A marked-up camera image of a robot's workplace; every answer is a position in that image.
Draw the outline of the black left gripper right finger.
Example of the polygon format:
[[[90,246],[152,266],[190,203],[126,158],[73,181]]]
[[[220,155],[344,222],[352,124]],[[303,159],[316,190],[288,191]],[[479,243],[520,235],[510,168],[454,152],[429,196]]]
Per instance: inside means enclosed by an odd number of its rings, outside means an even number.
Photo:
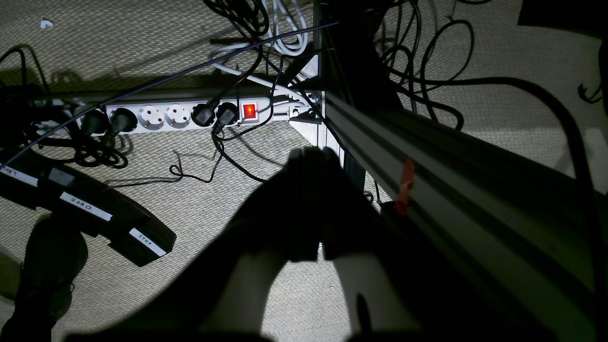
[[[475,293],[408,219],[378,213],[330,149],[311,149],[321,189],[325,257],[339,275],[355,335],[480,335]]]

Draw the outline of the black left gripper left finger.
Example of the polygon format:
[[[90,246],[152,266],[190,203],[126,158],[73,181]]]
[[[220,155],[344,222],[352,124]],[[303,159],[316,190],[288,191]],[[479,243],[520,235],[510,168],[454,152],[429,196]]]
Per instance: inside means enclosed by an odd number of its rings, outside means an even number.
[[[295,173],[306,151],[291,151],[161,294],[115,325],[115,335],[259,335],[272,283],[295,255],[295,217],[273,205],[280,195],[297,197]]]

